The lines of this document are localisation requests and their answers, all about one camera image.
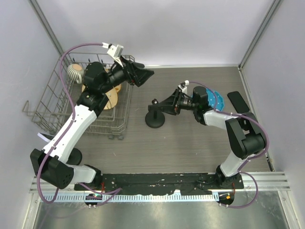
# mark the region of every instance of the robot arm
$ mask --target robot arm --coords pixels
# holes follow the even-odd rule
[[[37,175],[42,160],[47,152],[52,150],[43,166],[41,178],[60,189],[67,187],[70,183],[80,182],[87,183],[93,189],[99,187],[102,179],[100,170],[89,165],[66,164],[72,149],[88,126],[103,111],[108,102],[106,93],[109,90],[124,81],[139,87],[154,74],[152,70],[144,69],[143,64],[128,61],[121,56],[117,59],[116,52],[121,55],[118,46],[110,50],[114,53],[109,55],[115,60],[111,71],[107,73],[100,62],[93,62],[87,66],[84,76],[86,89],[75,106],[75,118],[73,119],[71,115],[58,134],[42,150],[34,149],[30,155]]]
[[[216,175],[219,185],[230,186],[239,173],[238,169],[241,165],[265,148],[266,137],[262,130],[249,120],[216,112],[208,103],[208,94],[204,87],[195,87],[192,97],[186,95],[184,92],[187,92],[188,84],[189,82],[185,81],[178,85],[174,93],[160,103],[153,100],[148,110],[159,110],[170,115],[178,115],[181,110],[191,110],[200,124],[226,130],[231,152],[217,167]],[[243,115],[257,121],[253,113]]]

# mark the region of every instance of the wall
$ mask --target wall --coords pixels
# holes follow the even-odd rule
[[[39,128],[22,113],[26,100],[38,102],[58,55],[27,0],[0,7],[0,222],[20,229],[34,172],[30,153],[43,142]]]
[[[270,136],[276,170],[285,171],[305,214],[305,2],[284,0],[244,73],[255,110]]]
[[[38,0],[64,49],[119,43],[149,65],[239,64],[271,2]]]

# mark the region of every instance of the metal dish rack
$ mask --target metal dish rack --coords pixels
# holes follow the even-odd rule
[[[134,62],[133,56],[124,55],[124,57],[127,60]],[[110,63],[112,59],[107,54],[83,52],[69,53],[69,55],[67,55],[66,63],[71,64],[77,62],[85,69],[90,62],[94,61],[102,62],[105,68],[108,69],[112,65]],[[60,58],[51,73],[36,110],[29,110],[29,101],[25,103],[22,110],[27,116],[32,117],[32,122],[36,123],[51,135],[56,134],[62,128],[72,113],[68,97],[65,94],[59,79],[59,63]],[[65,63],[63,63],[63,77],[75,104],[81,94],[82,84],[76,84],[67,77],[67,65]],[[115,135],[118,135],[118,138],[122,140],[124,138],[123,132],[127,126],[131,95],[132,86],[127,82],[122,83],[121,90],[118,92],[117,105],[113,109],[104,110],[98,119],[96,119],[85,132],[106,134],[110,139],[113,139]]]

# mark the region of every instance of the gray floor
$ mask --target gray floor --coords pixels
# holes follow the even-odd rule
[[[233,205],[243,205],[253,197],[254,192],[236,193]],[[83,207],[84,203],[40,204],[34,229],[289,228],[277,192],[260,192],[244,209],[226,209],[215,202],[110,203],[80,209]]]
[[[76,145],[83,152],[82,163],[103,173],[214,172],[230,152],[226,131],[200,125],[190,111],[166,115],[159,129],[150,129],[144,121],[152,99],[162,101],[184,80],[217,90],[225,99],[225,111],[235,112],[228,92],[239,91],[246,100],[236,67],[155,69],[146,84],[133,89],[125,139],[84,134]],[[265,157],[251,161],[244,171],[269,171]]]

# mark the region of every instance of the dish rack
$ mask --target dish rack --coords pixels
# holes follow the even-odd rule
[[[131,55],[124,55],[123,57],[134,62],[134,57]],[[87,65],[94,61],[103,63],[104,67],[109,69],[113,60],[107,54],[71,52],[67,55],[66,62],[63,63],[62,75],[74,104],[81,95],[82,84],[76,84],[67,77],[67,64],[76,62],[86,69]],[[25,103],[22,110],[27,116],[32,117],[32,122],[50,135],[58,133],[72,114],[71,105],[59,79],[59,63],[60,58],[55,64],[36,110],[29,110],[29,101]],[[110,139],[114,139],[116,135],[118,139],[124,139],[123,132],[127,126],[132,86],[127,82],[122,83],[121,86],[121,90],[118,92],[117,105],[110,110],[103,110],[85,133],[105,134]]]

